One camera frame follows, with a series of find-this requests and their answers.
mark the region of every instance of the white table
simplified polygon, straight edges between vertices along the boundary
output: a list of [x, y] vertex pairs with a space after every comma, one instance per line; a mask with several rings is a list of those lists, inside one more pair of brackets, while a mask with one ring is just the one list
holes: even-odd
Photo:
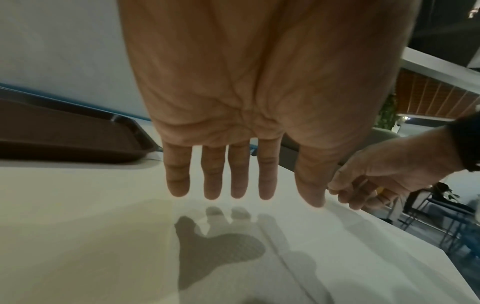
[[332, 196], [309, 207], [288, 170], [261, 201], [255, 157], [243, 199], [228, 166], [220, 198], [204, 199], [200, 151], [182, 199], [154, 160], [2, 161], [0, 302], [480, 303], [443, 251]]

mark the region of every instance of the skin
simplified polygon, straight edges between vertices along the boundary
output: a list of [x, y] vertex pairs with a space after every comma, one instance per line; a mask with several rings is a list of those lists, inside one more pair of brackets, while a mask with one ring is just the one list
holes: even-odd
[[259, 192], [277, 186], [287, 132], [300, 144], [299, 193], [313, 206], [337, 162], [363, 139], [391, 89], [415, 0], [119, 0], [130, 63], [163, 140], [171, 193], [190, 188], [202, 145], [204, 192], [244, 196], [258, 137]]
[[[356, 153], [336, 172], [328, 189], [354, 210], [379, 208], [463, 169], [449, 130], [441, 127]], [[374, 195], [379, 187], [384, 190]]]

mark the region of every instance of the gray floor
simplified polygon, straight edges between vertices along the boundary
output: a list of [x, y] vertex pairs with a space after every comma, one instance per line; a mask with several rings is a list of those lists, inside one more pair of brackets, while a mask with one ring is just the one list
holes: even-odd
[[[385, 218], [387, 214], [388, 211], [386, 210], [378, 210], [374, 212], [374, 215], [379, 218]], [[422, 218], [422, 220], [434, 224], [428, 218]], [[401, 224], [402, 223], [399, 222], [394, 223], [396, 227], [400, 227]], [[407, 232], [436, 247], [440, 247], [440, 242], [444, 237], [444, 234], [441, 231], [419, 222], [414, 222], [414, 224], [408, 228]], [[480, 298], [480, 259], [472, 257], [470, 255], [470, 250], [466, 247], [449, 257], [475, 294]]]

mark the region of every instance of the gray wall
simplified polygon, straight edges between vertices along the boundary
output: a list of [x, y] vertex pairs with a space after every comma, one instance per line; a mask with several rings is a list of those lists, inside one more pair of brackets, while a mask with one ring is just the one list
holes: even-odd
[[147, 117], [115, 0], [1, 0], [0, 83]]

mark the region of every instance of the brown tray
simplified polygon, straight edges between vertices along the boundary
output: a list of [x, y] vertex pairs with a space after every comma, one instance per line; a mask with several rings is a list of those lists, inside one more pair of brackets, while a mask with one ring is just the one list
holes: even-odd
[[121, 163], [158, 149], [131, 118], [0, 88], [0, 158]]

